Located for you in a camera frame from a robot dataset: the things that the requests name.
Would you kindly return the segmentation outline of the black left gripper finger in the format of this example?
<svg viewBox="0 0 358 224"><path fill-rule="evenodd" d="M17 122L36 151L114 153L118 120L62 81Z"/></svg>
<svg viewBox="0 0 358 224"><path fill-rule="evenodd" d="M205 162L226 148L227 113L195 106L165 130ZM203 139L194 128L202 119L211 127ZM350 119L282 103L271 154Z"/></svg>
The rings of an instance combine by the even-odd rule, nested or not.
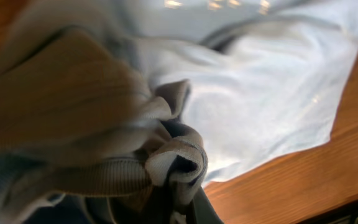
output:
<svg viewBox="0 0 358 224"><path fill-rule="evenodd" d="M223 224L202 187L199 188L193 198L193 223Z"/></svg>

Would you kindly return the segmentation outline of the light blue printed t-shirt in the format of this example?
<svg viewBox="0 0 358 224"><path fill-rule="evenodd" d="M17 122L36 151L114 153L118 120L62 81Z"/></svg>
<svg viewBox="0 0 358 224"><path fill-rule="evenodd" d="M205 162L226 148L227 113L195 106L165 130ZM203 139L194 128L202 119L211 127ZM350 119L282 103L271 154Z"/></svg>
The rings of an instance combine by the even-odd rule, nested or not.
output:
<svg viewBox="0 0 358 224"><path fill-rule="evenodd" d="M358 1L32 1L0 49L0 223L193 223L329 141Z"/></svg>

